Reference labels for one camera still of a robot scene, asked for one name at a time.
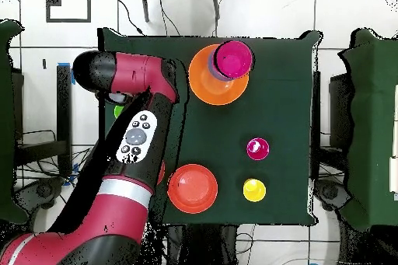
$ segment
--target purple cup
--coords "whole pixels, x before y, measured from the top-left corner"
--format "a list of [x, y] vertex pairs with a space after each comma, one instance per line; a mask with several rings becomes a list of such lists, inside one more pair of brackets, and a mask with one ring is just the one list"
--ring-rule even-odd
[[223, 74], [221, 74], [217, 69], [215, 68], [215, 63], [214, 63], [214, 53], [215, 51], [212, 51], [210, 56], [208, 57], [208, 70], [210, 71], [211, 75], [213, 75], [216, 79], [220, 81], [232, 81], [232, 78], [227, 78]]
[[270, 146], [263, 138], [253, 138], [247, 143], [247, 155], [253, 160], [265, 159], [270, 152]]

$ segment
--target white floor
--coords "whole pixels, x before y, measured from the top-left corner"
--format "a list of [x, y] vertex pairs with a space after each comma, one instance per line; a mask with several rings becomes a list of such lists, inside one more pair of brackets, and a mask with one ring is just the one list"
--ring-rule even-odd
[[[61, 0], [51, 7], [51, 18], [85, 18], [87, 0]], [[159, 0], [148, 0], [150, 22], [145, 23], [141, 0], [121, 0], [128, 7], [131, 21], [148, 35], [165, 35]], [[124, 7], [117, 0], [91, 0], [91, 23], [46, 23], [45, 0], [0, 0], [0, 19], [19, 20], [25, 30], [12, 39], [9, 53], [16, 68], [25, 75], [23, 97], [24, 131], [56, 130], [56, 66], [72, 63], [75, 57], [97, 46], [96, 28], [110, 27], [125, 35], [137, 35]], [[181, 35], [209, 37], [215, 28], [212, 0], [162, 0], [168, 17]], [[373, 28], [378, 35], [392, 37], [398, 29], [394, 0], [222, 0], [218, 36], [299, 37], [307, 30], [323, 32], [319, 50], [321, 71], [322, 132], [328, 133], [328, 83], [333, 75], [346, 72], [337, 53], [348, 47], [351, 32], [358, 27]], [[176, 35], [166, 20], [169, 35]], [[72, 86], [74, 152], [94, 145], [98, 137], [96, 99], [78, 84]], [[25, 142], [50, 141], [51, 133], [30, 134]], [[322, 143], [328, 144], [322, 135]], [[82, 160], [79, 155], [76, 162]], [[26, 177], [36, 173], [24, 171]], [[68, 200], [72, 187], [65, 187]], [[39, 213], [36, 230], [45, 231], [63, 207], [58, 198], [49, 211]], [[253, 247], [238, 255], [239, 265], [336, 265], [339, 230], [334, 213], [326, 213], [314, 201], [314, 215], [319, 224], [298, 226], [256, 226]], [[239, 232], [251, 233], [252, 225], [242, 225]], [[239, 235], [237, 251], [250, 247], [248, 236]]]

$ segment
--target green object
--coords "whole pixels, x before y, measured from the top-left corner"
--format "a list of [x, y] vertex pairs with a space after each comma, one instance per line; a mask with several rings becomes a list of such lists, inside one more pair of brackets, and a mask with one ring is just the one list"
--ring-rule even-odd
[[398, 201], [389, 192], [398, 41], [378, 37], [373, 30], [356, 30], [350, 49], [340, 53], [355, 87], [347, 182], [354, 199], [340, 212], [360, 231], [372, 225], [398, 225]]
[[113, 110], [113, 115], [117, 119], [120, 116], [121, 111], [123, 110], [122, 106], [115, 105], [115, 108]]
[[22, 224], [27, 220], [26, 212], [12, 200], [12, 188], [15, 184], [16, 167], [14, 156], [16, 147], [14, 99], [12, 92], [11, 67], [9, 56], [9, 42], [23, 31], [22, 26], [13, 20], [0, 20], [0, 220]]
[[[312, 49], [319, 42], [318, 32], [307, 32], [300, 39], [237, 39], [249, 45], [255, 66], [246, 91], [225, 106], [211, 106], [199, 100], [190, 91], [187, 73], [200, 49], [231, 39], [122, 37], [107, 28], [103, 29], [103, 39], [106, 51], [171, 58], [177, 65], [180, 102], [173, 108], [170, 123], [165, 178], [151, 203], [159, 220], [176, 224], [315, 223], [308, 214], [307, 200]], [[107, 133], [114, 121], [113, 105], [106, 106], [105, 121]], [[270, 145], [265, 160], [254, 161], [246, 154], [247, 142], [255, 137], [265, 138]], [[214, 204], [200, 214], [179, 211], [166, 196], [170, 174], [188, 163], [210, 169], [218, 182]], [[265, 184], [267, 195], [262, 201], [252, 203], [243, 196], [243, 183], [249, 178]]]

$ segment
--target magenta cup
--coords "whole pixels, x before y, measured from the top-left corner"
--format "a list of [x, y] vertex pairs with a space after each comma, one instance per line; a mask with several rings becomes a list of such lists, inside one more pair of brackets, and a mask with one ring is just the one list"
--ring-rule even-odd
[[253, 160], [265, 159], [270, 152], [270, 146], [263, 138], [253, 138], [246, 147], [247, 155]]
[[209, 70], [219, 80], [232, 81], [249, 72], [253, 63], [252, 51], [243, 42], [227, 41], [211, 52]]

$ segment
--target gray button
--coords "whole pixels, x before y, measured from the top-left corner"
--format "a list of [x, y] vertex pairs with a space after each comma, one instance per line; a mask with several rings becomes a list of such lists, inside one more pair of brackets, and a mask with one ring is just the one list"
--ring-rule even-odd
[[130, 129], [126, 133], [126, 142], [130, 145], [141, 145], [146, 141], [146, 133], [139, 128]]
[[140, 148], [133, 148], [131, 150], [131, 153], [134, 155], [139, 155], [141, 153], [141, 149]]
[[127, 153], [129, 151], [130, 151], [130, 146], [128, 146], [128, 145], [125, 145], [123, 148], [121, 148], [122, 153]]

